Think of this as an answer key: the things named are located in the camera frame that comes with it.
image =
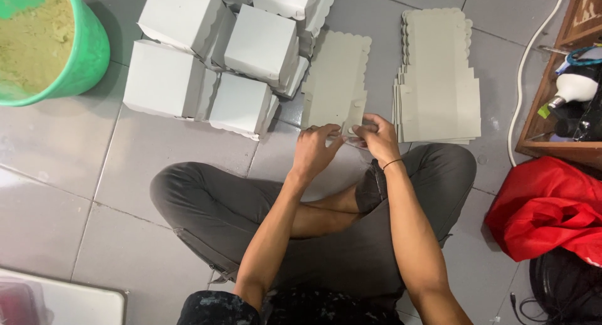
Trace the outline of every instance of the wooden cabinet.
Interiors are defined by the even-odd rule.
[[[575,50],[602,42],[602,0],[570,0],[554,47]],[[556,93],[554,71],[565,56],[553,53],[544,71],[533,105],[525,121],[516,151],[530,156],[554,156],[602,169],[602,142],[549,142],[556,119],[538,115],[539,108]]]

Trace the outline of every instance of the hand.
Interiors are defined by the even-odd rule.
[[[368,150],[378,160],[380,168],[394,160],[401,159],[395,126],[374,113],[365,113],[364,120],[371,121],[375,125],[354,125],[353,132],[365,140]]]
[[[322,127],[312,126],[301,131],[297,139],[295,159],[290,174],[294,174],[300,179],[303,185],[308,185],[316,175],[324,171],[347,139],[341,135],[340,129],[341,127],[336,124],[328,124]],[[330,146],[326,147],[328,136],[336,138]]]

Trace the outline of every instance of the person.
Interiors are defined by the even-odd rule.
[[[423,324],[471,324],[441,246],[474,182],[474,157],[451,144],[401,156],[392,124],[364,120],[353,131],[375,159],[357,184],[322,200],[300,203],[345,142],[335,124],[299,133],[283,183],[194,162],[154,178],[151,198],[177,236],[235,282],[232,293],[193,293],[178,325],[401,324],[394,304],[405,289]]]

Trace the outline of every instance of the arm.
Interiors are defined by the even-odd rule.
[[[293,168],[266,218],[255,232],[238,269],[234,293],[261,310],[286,252],[297,206],[307,185],[333,160],[344,143],[340,126],[329,124],[302,131],[297,139]],[[326,147],[328,135],[339,135]]]
[[[376,125],[354,127],[355,133],[365,140],[381,168],[389,164],[385,176],[391,237],[397,266],[412,304],[425,325],[472,324],[450,290],[443,253],[418,203],[406,168],[401,161],[393,162],[401,159],[394,126],[370,113],[364,119]]]

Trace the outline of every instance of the white cable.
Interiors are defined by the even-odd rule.
[[[523,104],[523,67],[525,65],[525,61],[527,60],[527,55],[529,55],[529,51],[531,50],[531,46],[533,45],[535,39],[539,36],[539,33],[548,25],[548,22],[552,19],[558,8],[561,6],[562,0],[558,0],[554,10],[548,16],[546,21],[535,31],[535,34],[531,38],[529,44],[527,44],[527,48],[523,54],[523,58],[521,59],[520,65],[518,65],[518,76],[516,78],[516,86],[518,87],[518,100],[516,102],[516,110],[514,111],[514,115],[512,116],[512,121],[510,122],[510,130],[508,131],[508,156],[510,157],[510,163],[512,167],[516,166],[516,162],[514,161],[514,156],[512,155],[512,133],[514,132],[514,124],[516,123],[516,117],[518,117],[518,113],[520,113],[521,105]]]

